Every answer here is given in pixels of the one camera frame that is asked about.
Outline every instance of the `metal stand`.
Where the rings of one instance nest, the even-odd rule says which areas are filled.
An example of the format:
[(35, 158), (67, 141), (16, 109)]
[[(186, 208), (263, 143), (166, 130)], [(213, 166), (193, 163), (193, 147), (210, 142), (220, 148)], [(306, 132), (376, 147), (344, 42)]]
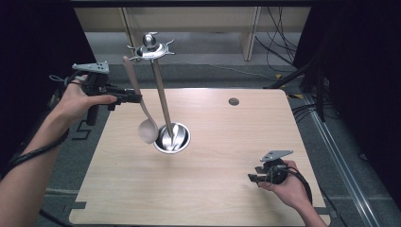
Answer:
[(180, 123), (171, 123), (170, 114), (168, 111), (165, 87), (163, 85), (162, 74), (160, 72), (158, 59), (164, 55), (172, 55), (174, 53), (168, 51), (168, 45), (173, 43), (171, 41), (166, 44), (157, 44), (153, 35), (156, 32), (150, 32), (143, 38), (144, 45), (140, 46), (134, 51), (134, 57), (130, 60), (149, 60), (153, 75), (156, 80), (157, 91), (162, 105), (163, 116), (165, 118), (166, 126), (159, 129), (159, 137), (154, 142), (155, 147), (164, 153), (176, 153), (183, 150), (189, 143), (190, 133), (188, 128)]

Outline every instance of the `black cable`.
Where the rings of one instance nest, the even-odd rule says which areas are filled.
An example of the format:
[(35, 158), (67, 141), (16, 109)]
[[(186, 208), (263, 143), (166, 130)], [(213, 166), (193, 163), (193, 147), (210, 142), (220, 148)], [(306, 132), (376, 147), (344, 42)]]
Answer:
[(305, 111), (305, 112), (302, 112), (302, 114), (304, 114), (304, 115), (303, 115), (299, 120), (297, 120), (297, 118), (298, 118), (299, 116), (301, 116), (301, 114), (299, 114), (297, 117), (295, 117), (296, 123), (300, 123), (306, 116), (308, 116), (309, 114), (313, 113), (314, 111), (316, 111), (316, 109), (307, 110), (307, 111)]
[(48, 212), (44, 211), (44, 209), (41, 209), (41, 210), (39, 211), (39, 214), (40, 214), (42, 217), (44, 217), (44, 218), (46, 218), (46, 219), (48, 219), (48, 220), (51, 220), (51, 221), (53, 221), (54, 223), (56, 223), (56, 224), (58, 224), (58, 225), (60, 225), (60, 226), (62, 226), (62, 227), (73, 227), (73, 225), (71, 225), (71, 224), (65, 224), (64, 222), (62, 222), (62, 221), (60, 221), (59, 219), (55, 218), (54, 216), (50, 215)]
[(271, 47), (271, 43), (270, 43), (269, 47), (266, 47), (266, 49), (268, 50), (268, 54), (266, 55), (266, 62), (268, 63), (268, 67), (269, 67), (271, 70), (276, 71), (276, 72), (280, 72), (280, 73), (293, 73), (294, 70), (279, 70), (279, 69), (273, 68), (273, 67), (270, 65), (270, 62), (269, 62), (269, 53), (270, 53), (270, 52), (273, 53), (275, 56), (279, 57), (280, 59), (282, 59), (283, 61), (285, 61), (286, 63), (292, 65), (291, 61), (288, 61), (287, 59), (283, 58), (283, 57), (282, 57), (281, 55), (279, 55), (277, 52), (271, 50), (270, 47)]
[(294, 49), (291, 49), (291, 50), (296, 51), (298, 46), (296, 44), (293, 44), (289, 39), (287, 39), (286, 36), (284, 35), (284, 33), (283, 33), (283, 37), (284, 37), (286, 43), (289, 43), (290, 45), (292, 45), (294, 47)]
[(80, 84), (80, 83), (78, 83), (78, 82), (71, 81), (70, 83), (74, 83), (74, 84), (76, 84), (76, 85), (82, 86), (82, 84)]
[(267, 49), (269, 52), (271, 52), (272, 54), (274, 54), (275, 56), (277, 56), (278, 58), (280, 58), (281, 60), (285, 61), (288, 64), (292, 64), (291, 61), (287, 60), (286, 58), (284, 58), (283, 56), (281, 56), (279, 53), (275, 52), (274, 50), (268, 48), (266, 45), (262, 44), (262, 42), (260, 42), (260, 40), (257, 37), (254, 37), (263, 47), (265, 47), (265, 49)]
[(313, 198), (312, 198), (312, 190), (310, 189), (309, 183), (306, 181), (306, 179), (304, 178), (304, 176), (301, 174), (300, 171), (298, 171), (298, 169), (294, 168), (294, 167), (287, 167), (287, 169), (282, 168), (280, 169), (280, 171), (285, 171), (287, 173), (292, 174), (293, 176), (295, 176), (296, 178), (298, 178), (298, 180), (300, 180), (300, 182), (304, 185), (305, 188), (305, 192), (307, 197), (309, 198), (310, 204), (313, 204)]
[(293, 113), (293, 114), (296, 114), (296, 113), (298, 113), (299, 111), (301, 111), (301, 110), (303, 110), (303, 109), (311, 108), (311, 107), (314, 107), (314, 106), (316, 106), (315, 103), (313, 103), (313, 104), (306, 104), (306, 105), (303, 105), (303, 106), (295, 107), (295, 108), (293, 108), (293, 109), (291, 109), (291, 110), (292, 110), (292, 113)]
[(301, 115), (304, 115), (305, 113), (309, 113), (309, 112), (313, 112), (316, 110), (316, 107), (310, 107), (310, 108), (304, 108), (304, 109), (300, 109), (298, 110), (295, 114), (294, 114), (294, 118), (295, 120), (300, 117)]
[(9, 161), (6, 169), (2, 173), (2, 178), (4, 178), (16, 166), (18, 166), (36, 156), (44, 154), (44, 153), (48, 152), (49, 150), (55, 148), (56, 146), (60, 145), (67, 138), (68, 132), (69, 132), (69, 130), (67, 130), (58, 140), (50, 143), (49, 145), (46, 145), (42, 148), (37, 148), (35, 150), (32, 150), (31, 152), (28, 152), (24, 155), (21, 155), (19, 157), (12, 159), (11, 161)]
[(287, 51), (287, 53), (288, 53), (288, 57), (290, 58), (291, 61), (293, 61), (294, 56), (292, 55), (291, 52), (288, 51), (288, 50), (289, 50), (289, 46), (287, 45), (286, 37), (285, 37), (284, 34), (283, 34), (283, 33), (284, 33), (284, 32), (283, 32), (283, 31), (284, 31), (284, 30), (283, 30), (283, 20), (282, 20), (283, 8), (282, 8), (282, 7), (279, 7), (278, 9), (279, 9), (279, 21), (278, 21), (278, 23), (276, 23), (276, 21), (274, 20), (273, 15), (272, 15), (272, 13), (271, 13), (271, 11), (270, 11), (270, 8), (268, 7), (268, 11), (269, 11), (270, 17), (271, 17), (271, 19), (272, 19), (272, 21), (273, 21), (273, 23), (274, 23), (275, 28), (276, 28), (276, 30), (275, 30), (275, 32), (274, 32), (273, 39), (275, 38), (275, 35), (276, 35), (277, 33), (281, 36), (281, 38), (282, 38), (282, 40), (284, 41), (284, 44), (285, 44), (285, 46), (286, 46), (286, 51)]
[(283, 45), (277, 43), (277, 42), (271, 37), (271, 35), (269, 34), (269, 32), (266, 32), (266, 34), (268, 35), (268, 37), (270, 38), (270, 40), (271, 40), (274, 44), (276, 44), (277, 46), (279, 46), (279, 47), (281, 47), (281, 48), (283, 48), (283, 49), (288, 49), (288, 50), (290, 50), (290, 51), (294, 51), (294, 52), (296, 51), (295, 49), (287, 48), (287, 47), (285, 47), (285, 46), (283, 46)]
[(333, 208), (333, 210), (336, 212), (337, 216), (339, 217), (339, 219), (341, 220), (342, 224), (345, 227), (348, 227), (347, 223), (345, 222), (345, 220), (342, 218), (342, 216), (340, 215), (339, 211), (337, 210), (336, 206), (334, 205), (334, 203), (330, 200), (330, 198), (327, 196), (327, 194), (324, 192), (324, 190), (321, 188), (321, 186), (319, 185), (319, 189), (321, 189), (322, 194), (325, 196), (325, 198), (327, 199), (327, 201), (330, 203), (331, 207)]

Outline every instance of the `spoon handle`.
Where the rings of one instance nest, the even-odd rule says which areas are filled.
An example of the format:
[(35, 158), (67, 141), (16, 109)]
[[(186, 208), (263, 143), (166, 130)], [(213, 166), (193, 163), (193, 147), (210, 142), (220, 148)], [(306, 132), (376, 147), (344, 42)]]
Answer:
[(165, 87), (162, 81), (162, 75), (160, 73), (159, 62), (157, 59), (150, 61), (151, 68), (153, 70), (154, 78), (156, 79), (157, 91), (159, 93), (160, 103), (162, 104), (163, 115), (165, 117), (165, 122), (167, 126), (167, 132), (170, 138), (173, 138), (173, 129), (171, 126), (170, 113), (168, 112), (166, 95), (165, 95)]
[[(123, 57), (123, 62), (124, 62), (124, 67), (126, 69), (128, 78), (130, 79), (131, 85), (133, 87), (133, 91), (137, 94), (137, 95), (141, 95), (141, 89), (139, 88), (139, 83), (138, 83), (138, 79), (136, 78), (136, 74), (135, 74), (135, 70), (133, 69), (132, 63), (130, 61), (130, 59), (127, 56)], [(144, 112), (144, 114), (153, 122), (154, 125), (156, 125), (156, 122), (153, 120), (153, 118), (151, 117), (150, 113), (148, 112), (148, 108), (145, 105), (144, 99), (141, 99), (141, 108), (142, 111)]]
[(127, 56), (123, 57), (124, 67), (126, 69), (128, 78), (130, 79), (131, 85), (133, 87), (133, 91), (137, 95), (141, 95), (141, 89), (139, 88), (138, 79), (136, 78), (135, 70), (133, 69), (132, 63)]

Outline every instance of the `wire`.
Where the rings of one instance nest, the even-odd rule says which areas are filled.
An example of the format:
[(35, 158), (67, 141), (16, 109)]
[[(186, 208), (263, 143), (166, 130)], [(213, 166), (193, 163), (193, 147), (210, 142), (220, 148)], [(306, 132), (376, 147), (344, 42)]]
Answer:
[[(293, 71), (286, 71), (286, 70), (278, 70), (278, 69), (273, 68), (273, 67), (270, 65), (270, 61), (269, 61), (269, 53), (270, 53), (270, 52), (273, 53), (275, 56), (279, 57), (280, 59), (282, 59), (283, 61), (285, 61), (286, 63), (290, 64), (290, 65), (292, 65), (292, 61), (293, 61), (293, 57), (294, 57), (294, 56), (293, 56), (292, 52), (290, 51), (290, 50), (292, 50), (292, 49), (289, 48), (289, 46), (287, 45), (287, 39), (286, 39), (286, 37), (284, 36), (283, 32), (281, 31), (281, 30), (283, 30), (283, 20), (282, 20), (283, 8), (281, 8), (281, 7), (279, 8), (279, 21), (278, 21), (278, 24), (276, 23), (274, 17), (272, 16), (269, 7), (268, 7), (268, 11), (269, 11), (270, 17), (271, 17), (271, 19), (272, 19), (272, 21), (273, 21), (273, 23), (274, 23), (274, 26), (275, 26), (275, 28), (276, 28), (273, 37), (271, 37), (271, 36), (269, 35), (269, 33), (268, 33), (268, 36), (269, 36), (269, 38), (270, 38), (270, 44), (269, 44), (269, 46), (266, 46), (266, 45), (262, 44), (262, 42), (260, 42), (259, 39), (257, 39), (256, 37), (255, 37), (255, 38), (256, 38), (256, 40), (257, 40), (260, 44), (262, 44), (263, 47), (265, 47), (265, 48), (268, 50), (268, 54), (267, 54), (267, 56), (266, 56), (266, 61), (267, 61), (267, 64), (268, 64), (268, 66), (269, 66), (270, 69), (272, 69), (272, 70), (274, 70), (274, 71), (276, 71), (276, 72), (293, 72)], [(282, 45), (278, 44), (278, 43), (274, 40), (275, 37), (276, 37), (276, 35), (277, 35), (277, 33), (279, 33), (280, 36), (282, 37), (285, 46), (282, 46)], [(271, 46), (272, 46), (273, 43), (275, 43), (275, 44), (277, 44), (278, 46), (283, 47), (283, 48), (286, 49), (286, 51), (287, 51), (287, 53), (288, 53), (289, 60), (285, 59), (284, 57), (282, 57), (282, 56), (279, 55), (278, 53), (276, 53), (276, 52), (274, 52), (274, 51), (271, 50)]]
[[(331, 102), (326, 101), (323, 104), (323, 106), (327, 106), (327, 105), (332, 105), (332, 104), (331, 104)], [(315, 112), (317, 110), (316, 106), (317, 106), (317, 104), (313, 103), (313, 104), (307, 104), (307, 105), (304, 105), (304, 106), (299, 106), (299, 107), (291, 109), (292, 113), (294, 114), (294, 118), (295, 118), (296, 123), (301, 122), (306, 116), (308, 116), (309, 114)], [(326, 110), (327, 109), (334, 109), (334, 107), (323, 107), (323, 108), (326, 109)], [(324, 115), (326, 115), (327, 117), (332, 118), (332, 119), (340, 119), (339, 117), (331, 116), (331, 115), (328, 115), (326, 113)]]
[(78, 70), (78, 71), (76, 71), (72, 76), (67, 77), (67, 78), (65, 78), (65, 79), (62, 79), (62, 78), (60, 78), (60, 77), (58, 77), (58, 76), (56, 76), (56, 75), (50, 75), (49, 78), (50, 78), (51, 80), (53, 80), (53, 81), (56, 81), (56, 82), (63, 82), (63, 83), (64, 83), (64, 88), (66, 88), (67, 85), (68, 85), (68, 83), (72, 82), (74, 79), (78, 79), (78, 80), (80, 80), (80, 81), (85, 81), (85, 78), (83, 78), (83, 77), (81, 77), (81, 76), (78, 75), (78, 74), (80, 74), (80, 73), (82, 73), (82, 71), (79, 71), (79, 70)]
[(283, 170), (286, 171), (287, 173), (294, 175), (296, 178), (298, 178), (298, 180), (300, 180), (300, 182), (305, 187), (305, 191), (306, 191), (307, 197), (309, 198), (310, 204), (313, 204), (312, 191), (310, 189), (309, 183), (307, 182), (305, 177), (301, 174), (301, 172), (298, 169), (291, 167), (291, 166), (288, 167), (288, 169), (283, 169)]
[(54, 216), (50, 215), (50, 214), (49, 214), (47, 211), (45, 211), (44, 209), (41, 209), (41, 210), (39, 211), (39, 214), (40, 214), (42, 217), (44, 217), (44, 218), (46, 218), (46, 219), (48, 219), (48, 220), (51, 220), (51, 221), (53, 221), (54, 223), (56, 223), (56, 224), (58, 224), (58, 225), (60, 225), (60, 226), (62, 226), (62, 227), (73, 227), (73, 225), (71, 225), (71, 224), (66, 224), (66, 223), (60, 221), (59, 219), (55, 218)]
[(52, 143), (50, 143), (50, 144), (48, 144), (48, 145), (46, 145), (46, 146), (44, 146), (42, 148), (37, 148), (37, 149), (32, 150), (32, 151), (30, 151), (30, 152), (28, 152), (26, 154), (23, 154), (21, 156), (18, 156), (16, 158), (12, 159), (8, 163), (8, 165), (7, 165), (6, 169), (4, 170), (4, 172), (2, 173), (2, 178), (6, 177), (6, 175), (12, 169), (14, 169), (16, 166), (18, 166), (18, 165), (20, 165), (20, 164), (22, 164), (22, 163), (24, 163), (24, 162), (26, 162), (28, 160), (31, 160), (32, 158), (35, 158), (35, 157), (37, 157), (37, 156), (39, 156), (41, 154), (44, 154), (44, 153), (48, 152), (49, 150), (59, 146), (67, 138), (69, 131), (70, 130), (68, 129), (67, 131), (65, 131), (65, 133), (59, 139), (57, 139), (56, 141), (54, 141), (54, 142), (52, 142)]
[(292, 64), (291, 61), (287, 60), (286, 58), (284, 58), (283, 56), (281, 56), (279, 53), (275, 52), (274, 50), (268, 48), (266, 45), (262, 44), (262, 42), (257, 38), (254, 37), (263, 47), (265, 47), (269, 52), (271, 52), (272, 54), (274, 54), (275, 56), (277, 56), (278, 58), (280, 58), (281, 60), (285, 61), (288, 64)]
[(288, 51), (289, 50), (289, 46), (287, 45), (287, 39), (284, 36), (283, 20), (282, 20), (283, 8), (279, 7), (278, 10), (279, 10), (279, 21), (278, 21), (278, 23), (276, 23), (276, 21), (274, 20), (273, 15), (272, 15), (272, 13), (270, 11), (270, 7), (268, 7), (268, 11), (269, 11), (270, 17), (271, 17), (271, 19), (272, 19), (272, 21), (274, 23), (274, 26), (276, 27), (276, 30), (274, 32), (274, 36), (273, 36), (272, 40), (274, 40), (276, 34), (278, 33), (281, 36), (281, 38), (283, 39), (283, 42), (284, 42), (284, 44), (286, 46), (286, 51), (288, 53), (288, 57), (290, 58), (291, 61), (293, 61), (294, 56), (290, 51)]
[[(195, 64), (193, 64), (193, 63), (187, 63), (187, 62), (171, 62), (171, 61), (166, 61), (166, 62), (172, 63), (172, 64), (189, 64), (189, 65), (195, 65)], [(265, 78), (265, 79), (270, 79), (270, 80), (274, 80), (274, 81), (277, 80), (277, 79), (272, 79), (272, 78), (270, 78), (269, 76), (265, 76), (265, 75), (263, 75), (263, 74), (249, 73), (249, 72), (237, 70), (237, 69), (234, 69), (234, 68), (223, 67), (223, 66), (219, 66), (219, 65), (215, 65), (215, 64), (205, 64), (205, 65), (210, 66), (210, 67), (215, 67), (215, 68), (218, 68), (218, 69), (231, 70), (231, 71), (235, 71), (235, 72), (237, 72), (237, 73), (241, 73), (241, 74), (245, 74), (245, 75), (259, 76), (259, 77), (263, 77), (263, 78)]]
[(273, 166), (270, 167), (269, 170), (268, 170), (268, 172), (266, 173), (265, 180), (263, 181), (263, 184), (264, 184), (266, 187), (270, 187), (271, 184), (272, 184), (272, 182), (273, 182)]
[(339, 211), (337, 210), (336, 206), (334, 205), (334, 203), (330, 200), (330, 198), (327, 196), (327, 194), (324, 192), (324, 190), (321, 188), (321, 186), (319, 185), (319, 189), (321, 189), (322, 194), (325, 196), (325, 198), (327, 199), (327, 201), (330, 203), (331, 207), (333, 208), (333, 210), (336, 212), (337, 216), (339, 217), (339, 219), (341, 220), (342, 224), (345, 227), (348, 227), (347, 223), (345, 222), (345, 220), (342, 218), (342, 216), (340, 215)]

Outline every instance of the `hand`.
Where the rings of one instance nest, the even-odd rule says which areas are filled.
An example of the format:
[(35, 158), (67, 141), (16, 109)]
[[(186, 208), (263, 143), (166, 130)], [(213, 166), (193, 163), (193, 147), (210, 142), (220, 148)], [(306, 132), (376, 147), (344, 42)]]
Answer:
[[(294, 161), (284, 160), (284, 163), (289, 167), (298, 169)], [(301, 209), (306, 203), (310, 205), (304, 185), (297, 177), (290, 173), (281, 184), (260, 182), (258, 185), (274, 192), (285, 205), (296, 210)]]
[(52, 113), (57, 114), (61, 120), (65, 120), (68, 125), (80, 120), (88, 109), (97, 104), (111, 104), (117, 101), (115, 96), (87, 96), (82, 92), (79, 80), (68, 84), (61, 101)]

